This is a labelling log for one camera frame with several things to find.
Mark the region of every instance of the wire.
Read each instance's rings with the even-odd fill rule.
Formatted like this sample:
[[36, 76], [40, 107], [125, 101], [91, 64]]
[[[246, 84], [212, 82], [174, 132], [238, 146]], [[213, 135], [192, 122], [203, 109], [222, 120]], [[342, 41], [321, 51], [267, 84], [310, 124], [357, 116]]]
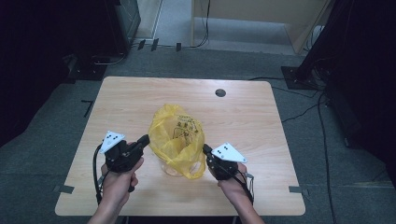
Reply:
[[312, 105], [311, 107], [307, 108], [307, 109], [304, 111], [304, 113], [301, 114], [301, 115], [297, 115], [296, 117], [282, 120], [282, 123], [284, 123], [284, 122], [286, 122], [286, 121], [288, 121], [288, 120], [291, 120], [291, 119], [297, 119], [297, 118], [299, 118], [299, 117], [302, 117], [304, 114], [306, 114], [306, 112], [308, 112], [308, 110], [314, 108], [315, 106], [318, 106], [318, 104]]
[[199, 45], [190, 47], [192, 49], [200, 48], [201, 46], [203, 46], [206, 43], [206, 41], [209, 40], [209, 26], [207, 24], [207, 21], [209, 20], [209, 11], [210, 11], [210, 0], [207, 3], [205, 36], [204, 36], [204, 38], [202, 39], [202, 41], [201, 41], [201, 43]]
[[328, 149], [327, 149], [326, 130], [324, 128], [323, 118], [322, 118], [321, 112], [320, 112], [320, 99], [322, 98], [323, 95], [324, 95], [324, 92], [319, 96], [317, 106], [318, 106], [318, 115], [319, 115], [319, 119], [320, 119], [320, 125], [321, 125], [321, 129], [323, 132], [324, 156], [325, 156], [325, 161], [326, 161], [327, 192], [328, 192], [328, 196], [329, 196], [330, 209], [332, 211], [332, 222], [334, 224], [336, 224], [337, 220], [335, 218], [334, 208], [332, 206], [332, 188], [330, 185], [330, 165], [329, 165], [329, 155], [328, 155]]
[[273, 79], [273, 80], [291, 80], [291, 81], [293, 81], [293, 79], [291, 79], [291, 78], [284, 78], [284, 77], [253, 77], [248, 80], [253, 81], [253, 80], [257, 80], [257, 79]]
[[[244, 178], [245, 183], [248, 184], [246, 174], [242, 174], [242, 172], [239, 170], [238, 170], [238, 173], [242, 176], [242, 178]], [[254, 179], [254, 176], [250, 178], [250, 184], [248, 187], [248, 191], [251, 193], [251, 198], [252, 198], [252, 201], [254, 202], [253, 179]]]
[[103, 189], [103, 184], [105, 183], [105, 179], [106, 179], [108, 173], [110, 173], [110, 170], [107, 170], [107, 172], [103, 175], [102, 183], [101, 183], [100, 188], [99, 188], [101, 193], [102, 193], [102, 189]]
[[96, 65], [114, 65], [114, 64], [116, 64], [116, 63], [121, 62], [124, 58], [125, 58], [125, 54], [123, 53], [123, 54], [122, 54], [122, 57], [121, 57], [119, 60], [117, 60], [117, 61], [115, 61], [115, 62], [113, 62], [113, 63], [93, 63], [93, 64], [96, 64]]
[[293, 93], [293, 94], [296, 94], [296, 95], [301, 95], [301, 96], [303, 96], [303, 97], [307, 97], [307, 98], [314, 98], [314, 96], [319, 92], [319, 91], [315, 91], [315, 93], [313, 94], [313, 95], [305, 95], [305, 94], [301, 94], [301, 93], [299, 93], [299, 92], [296, 92], [296, 91], [287, 91], [287, 90], [284, 90], [284, 89], [282, 89], [282, 88], [279, 88], [279, 87], [271, 87], [272, 89], [276, 89], [276, 90], [280, 90], [280, 91], [285, 91], [285, 92], [288, 92], [288, 93]]
[[98, 183], [98, 176], [96, 173], [96, 158], [99, 152], [99, 149], [102, 145], [99, 145], [95, 152], [93, 153], [93, 160], [92, 160], [92, 170], [93, 170], [93, 184], [95, 185], [95, 190], [96, 190], [96, 201], [98, 204], [102, 201], [102, 195], [101, 195], [101, 189], [99, 188], [99, 183]]
[[381, 171], [381, 173], [379, 173], [378, 175], [376, 175], [371, 181], [374, 182], [376, 181], [382, 174], [384, 174], [387, 171], [387, 169], [384, 169]]

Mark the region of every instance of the table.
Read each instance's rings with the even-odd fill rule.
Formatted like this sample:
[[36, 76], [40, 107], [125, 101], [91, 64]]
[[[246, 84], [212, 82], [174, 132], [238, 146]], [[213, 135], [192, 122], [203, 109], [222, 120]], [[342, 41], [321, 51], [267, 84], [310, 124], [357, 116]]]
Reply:
[[[224, 97], [215, 94], [226, 91]], [[59, 216], [91, 216], [97, 208], [92, 156], [108, 130], [135, 141], [146, 134], [154, 113], [164, 104], [181, 105], [203, 124], [205, 142], [230, 142], [247, 159], [255, 176], [254, 207], [261, 216], [304, 213], [288, 143], [268, 82], [153, 77], [107, 77], [103, 81], [76, 156], [65, 180], [72, 194], [61, 193]], [[167, 175], [149, 147], [136, 172], [139, 184], [121, 216], [235, 216], [231, 204], [206, 169], [195, 180]], [[98, 156], [98, 169], [105, 157]]]
[[[194, 46], [194, 18], [206, 18], [209, 0], [191, 1], [191, 45]], [[315, 27], [327, 20], [332, 9], [331, 1], [213, 0], [210, 2], [209, 18], [285, 23], [294, 51], [300, 53]]]

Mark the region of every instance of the round hole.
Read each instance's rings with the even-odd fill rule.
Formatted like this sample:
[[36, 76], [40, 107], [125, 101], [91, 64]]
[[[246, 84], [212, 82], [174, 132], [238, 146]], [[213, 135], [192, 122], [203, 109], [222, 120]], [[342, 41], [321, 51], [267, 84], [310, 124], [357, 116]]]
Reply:
[[215, 92], [215, 94], [218, 96], [218, 97], [223, 97], [223, 96], [225, 96], [225, 90], [222, 90], [222, 89], [218, 89], [218, 90], [216, 90], [216, 92]]

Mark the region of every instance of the power cord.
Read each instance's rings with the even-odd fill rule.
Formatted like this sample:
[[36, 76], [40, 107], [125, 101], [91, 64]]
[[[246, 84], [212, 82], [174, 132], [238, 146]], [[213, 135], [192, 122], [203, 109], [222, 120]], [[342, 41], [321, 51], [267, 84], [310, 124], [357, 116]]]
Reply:
[[297, 116], [295, 116], [295, 117], [293, 117], [293, 118], [289, 118], [289, 119], [284, 119], [284, 120], [282, 120], [282, 123], [284, 123], [284, 122], [286, 122], [286, 121], [288, 121], [288, 120], [291, 120], [291, 119], [297, 119], [297, 118], [299, 118], [299, 117], [302, 117], [303, 115], [305, 115], [306, 112], [308, 112], [308, 110], [313, 109], [313, 108], [315, 108], [316, 106], [318, 106], [318, 104], [312, 105], [311, 107], [307, 108], [307, 109], [304, 111], [304, 113], [301, 114], [301, 115], [297, 115]]
[[[252, 80], [257, 80], [257, 79], [293, 80], [293, 79], [291, 79], [291, 78], [284, 78], [284, 77], [253, 77], [253, 78], [250, 78], [250, 79], [248, 79], [248, 80], [249, 80], [249, 81], [252, 81]], [[316, 90], [315, 93], [314, 93], [313, 95], [310, 95], [310, 96], [309, 96], [309, 95], [301, 94], [301, 93], [296, 92], [296, 91], [287, 91], [287, 90], [281, 89], [281, 88], [279, 88], [279, 87], [271, 86], [271, 88], [272, 88], [272, 89], [276, 89], [276, 90], [280, 90], [280, 91], [285, 91], [285, 92], [297, 94], [297, 95], [301, 95], [301, 96], [307, 97], [307, 98], [314, 98], [314, 96], [317, 95], [317, 93], [318, 93], [319, 91], [321, 91], [321, 90]]]
[[210, 0], [207, 3], [207, 10], [206, 10], [205, 36], [199, 45], [190, 47], [192, 49], [200, 48], [206, 43], [206, 41], [209, 40], [209, 26], [207, 24], [207, 21], [209, 20], [209, 11], [210, 11]]
[[330, 185], [330, 165], [329, 165], [329, 155], [328, 155], [328, 149], [327, 149], [327, 137], [326, 137], [326, 130], [325, 130], [324, 124], [323, 124], [323, 118], [322, 118], [321, 112], [320, 112], [320, 99], [322, 98], [323, 95], [324, 95], [324, 92], [319, 96], [317, 106], [318, 106], [318, 115], [319, 115], [319, 120], [320, 120], [320, 126], [321, 126], [321, 129], [323, 132], [323, 147], [324, 147], [324, 156], [325, 156], [325, 161], [326, 161], [327, 192], [328, 192], [328, 196], [329, 196], [330, 209], [332, 211], [332, 222], [334, 224], [336, 224], [337, 219], [335, 217], [334, 208], [332, 205], [332, 188]]
[[122, 60], [125, 59], [125, 54], [122, 53], [121, 55], [122, 55], [122, 56], [121, 56], [120, 59], [118, 59], [117, 61], [112, 62], [112, 63], [93, 63], [93, 64], [96, 64], [96, 65], [114, 65], [114, 64], [119, 63], [119, 62], [121, 62]]

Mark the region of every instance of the yellow plastic bag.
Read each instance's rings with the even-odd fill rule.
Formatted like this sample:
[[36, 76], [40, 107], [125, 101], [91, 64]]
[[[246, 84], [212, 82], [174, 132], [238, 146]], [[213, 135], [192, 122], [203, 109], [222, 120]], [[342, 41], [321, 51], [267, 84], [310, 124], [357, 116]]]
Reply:
[[148, 129], [149, 146], [154, 153], [188, 179], [205, 171], [205, 135], [201, 122], [179, 105], [164, 105], [154, 115]]

